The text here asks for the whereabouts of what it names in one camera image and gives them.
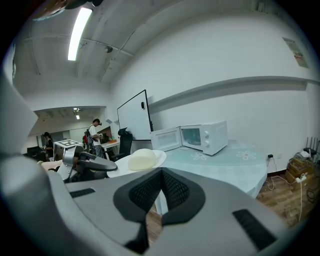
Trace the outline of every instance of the person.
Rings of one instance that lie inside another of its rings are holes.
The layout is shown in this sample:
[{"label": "person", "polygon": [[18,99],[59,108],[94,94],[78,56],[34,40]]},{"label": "person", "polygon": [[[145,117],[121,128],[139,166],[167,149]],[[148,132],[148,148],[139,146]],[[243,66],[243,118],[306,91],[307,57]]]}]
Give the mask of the person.
[{"label": "person", "polygon": [[104,155],[102,153],[102,147],[100,143],[101,135],[97,133],[96,127],[98,125],[101,125],[100,120],[98,118],[94,119],[92,124],[89,127],[90,135],[93,139],[93,148],[95,151],[95,155],[99,158],[104,158]]},{"label": "person", "polygon": [[54,143],[52,141],[51,135],[49,132],[45,132],[43,135],[46,139],[45,151],[48,153],[49,158],[54,157]]}]

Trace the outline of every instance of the wooden floor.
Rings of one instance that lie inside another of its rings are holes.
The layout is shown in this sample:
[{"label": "wooden floor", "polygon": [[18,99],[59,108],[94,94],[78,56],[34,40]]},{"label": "wooden floor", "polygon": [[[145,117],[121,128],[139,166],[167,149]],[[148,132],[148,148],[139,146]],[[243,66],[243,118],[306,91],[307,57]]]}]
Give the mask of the wooden floor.
[{"label": "wooden floor", "polygon": [[[311,203],[307,198],[307,189],[315,189],[316,195],[319,193],[320,184],[319,178],[312,175],[312,182],[307,187],[302,188],[302,214],[301,220],[308,218],[310,212],[315,206],[315,203]],[[263,203],[265,206],[273,210],[278,216],[280,216],[284,222],[287,223],[288,227],[293,227],[299,222],[300,215],[300,187],[294,189],[293,186],[288,185],[284,180],[279,177],[272,178],[274,182],[274,189],[269,190],[268,184],[265,182],[262,186],[256,200]],[[271,178],[268,177],[267,181],[270,183],[270,188],[273,184]],[[161,216],[157,214],[156,207],[153,205],[151,210],[146,216],[147,232],[149,245],[156,241],[157,237],[160,235],[161,226]]]}]

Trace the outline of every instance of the fluorescent light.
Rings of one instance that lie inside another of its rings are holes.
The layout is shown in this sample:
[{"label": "fluorescent light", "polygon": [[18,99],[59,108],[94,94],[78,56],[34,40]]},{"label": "fluorescent light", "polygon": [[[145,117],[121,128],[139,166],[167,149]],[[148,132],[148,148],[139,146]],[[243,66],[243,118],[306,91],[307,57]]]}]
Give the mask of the fluorescent light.
[{"label": "fluorescent light", "polygon": [[92,13],[92,10],[87,8],[81,8],[74,23],[70,45],[69,45],[69,53],[68,53],[68,60],[75,61],[77,57],[77,51],[79,47],[79,41],[86,26],[86,23]]}]

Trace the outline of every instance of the microwave oven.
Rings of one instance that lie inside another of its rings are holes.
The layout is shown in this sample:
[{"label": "microwave oven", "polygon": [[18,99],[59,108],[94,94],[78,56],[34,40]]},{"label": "microwave oven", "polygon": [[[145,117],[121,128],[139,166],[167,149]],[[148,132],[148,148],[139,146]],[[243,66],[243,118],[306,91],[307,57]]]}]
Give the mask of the microwave oven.
[{"label": "microwave oven", "polygon": [[154,150],[168,151],[185,146],[213,156],[228,144],[227,121],[156,130],[150,137]]}]

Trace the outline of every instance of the black hair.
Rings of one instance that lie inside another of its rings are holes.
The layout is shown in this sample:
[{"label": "black hair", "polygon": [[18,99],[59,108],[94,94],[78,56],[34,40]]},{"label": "black hair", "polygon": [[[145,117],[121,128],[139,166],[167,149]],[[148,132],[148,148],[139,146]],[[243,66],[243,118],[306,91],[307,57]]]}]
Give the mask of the black hair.
[{"label": "black hair", "polygon": [[98,125],[101,125],[100,120],[99,120],[98,118],[96,118],[96,119],[94,119],[94,120],[92,121],[92,123],[94,123],[94,122],[98,122]]},{"label": "black hair", "polygon": [[42,136],[43,137],[49,137],[52,140],[52,137],[51,137],[50,133],[47,132],[47,131],[44,134],[42,134]]}]

